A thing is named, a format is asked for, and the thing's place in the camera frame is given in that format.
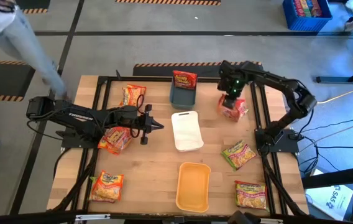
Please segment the blue crate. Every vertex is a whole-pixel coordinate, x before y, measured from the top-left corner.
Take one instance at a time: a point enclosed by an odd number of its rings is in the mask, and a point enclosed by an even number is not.
[[[290,30],[320,31],[332,19],[327,0],[318,0],[322,17],[299,17],[295,11],[294,0],[284,0],[283,8],[287,26]]]

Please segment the ramen noodle package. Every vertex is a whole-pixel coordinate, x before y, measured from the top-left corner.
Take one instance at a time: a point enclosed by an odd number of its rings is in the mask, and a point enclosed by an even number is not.
[[[223,106],[223,102],[225,99],[225,94],[222,94],[218,101],[218,113],[221,115],[226,116],[227,118],[231,118],[233,121],[238,122],[243,115],[248,112],[248,109],[245,107],[245,100],[237,99],[234,108],[230,109]]]
[[[266,210],[266,185],[250,184],[238,180],[236,183],[236,205],[242,208]]]
[[[179,88],[194,90],[196,88],[197,74],[190,72],[173,71],[174,85]]]
[[[225,149],[221,153],[234,170],[240,169],[247,161],[254,158],[256,153],[250,149],[243,140],[237,142],[229,149]]]
[[[110,153],[119,155],[129,145],[131,139],[129,128],[114,127],[106,130],[98,143],[98,148],[106,149]]]
[[[120,200],[123,180],[124,175],[111,176],[102,170],[92,189],[92,194],[110,200]]]
[[[146,86],[128,84],[127,88],[122,88],[122,100],[120,102],[120,106],[125,106],[125,105],[136,106],[139,95],[145,95],[145,93],[146,93]]]
[[[91,189],[94,189],[96,180],[97,180],[98,178],[97,178],[97,177],[90,177],[90,179],[91,179],[91,181],[92,181]],[[113,199],[108,199],[108,198],[101,197],[101,196],[98,196],[98,195],[96,195],[96,194],[93,194],[92,191],[91,191],[91,193],[89,194],[88,200],[89,200],[89,201],[92,201],[92,202],[110,202],[110,203],[114,203],[114,202],[115,202],[115,200],[113,200]]]

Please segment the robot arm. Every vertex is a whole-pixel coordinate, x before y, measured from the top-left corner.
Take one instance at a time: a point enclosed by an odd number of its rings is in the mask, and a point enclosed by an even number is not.
[[[219,68],[219,76],[221,80],[218,83],[218,90],[227,93],[222,105],[228,108],[234,107],[234,103],[241,95],[244,86],[250,82],[270,86],[285,95],[287,105],[290,107],[289,112],[280,120],[272,121],[264,130],[264,143],[273,146],[281,138],[280,134],[285,127],[295,119],[307,116],[317,103],[309,90],[300,85],[300,81],[265,72],[252,62],[231,65],[224,60]]]
[[[31,121],[49,120],[71,128],[85,141],[99,142],[107,128],[116,126],[143,131],[140,143],[147,144],[146,134],[164,128],[149,116],[152,105],[146,105],[145,111],[137,116],[135,106],[123,106],[108,110],[92,110],[74,105],[64,100],[51,100],[37,96],[29,101],[26,116]]]

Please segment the concrete floor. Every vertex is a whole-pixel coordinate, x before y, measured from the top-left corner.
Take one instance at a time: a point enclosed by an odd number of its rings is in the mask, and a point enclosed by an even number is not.
[[[47,14],[29,15],[29,20],[37,31],[69,31],[78,1],[54,0]],[[282,0],[228,0],[216,7],[116,4],[107,0],[90,0],[85,1],[77,31],[288,32],[281,3]],[[342,4],[330,4],[330,7],[334,18],[322,32],[342,31],[349,15]],[[45,36],[39,40],[47,53],[59,61],[66,36]],[[9,59],[0,51],[0,60]],[[353,89],[353,85],[325,85],[313,81],[318,75],[348,77],[353,74],[353,36],[78,36],[71,43],[62,78],[74,97],[81,75],[115,75],[115,69],[118,69],[126,76],[132,75],[135,63],[215,62],[223,59],[261,61],[266,70],[301,80],[319,101]],[[27,100],[47,94],[48,88],[36,74],[24,101],[0,102],[0,215],[9,211],[32,142],[33,132],[25,126]],[[308,128],[352,118],[353,94],[318,105]],[[299,129],[307,120],[304,118],[292,126]],[[306,135],[318,139],[349,125],[319,129]],[[54,134],[61,128],[48,124],[45,132]],[[307,142],[300,142],[301,148],[306,145]],[[353,129],[319,143],[319,146],[335,145],[353,146]],[[21,213],[45,211],[59,148],[59,141],[43,138]],[[338,169],[353,167],[353,149],[322,149],[321,154]],[[299,160],[313,155],[314,149],[307,149],[301,153]],[[323,159],[318,166],[334,170]]]

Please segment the light blue jeans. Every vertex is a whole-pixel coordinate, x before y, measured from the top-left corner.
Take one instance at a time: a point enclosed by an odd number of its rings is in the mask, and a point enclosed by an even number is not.
[[[23,60],[42,74],[42,78],[58,96],[66,93],[56,65],[45,54],[27,18],[16,10],[14,22],[0,32],[0,49],[18,60]]]

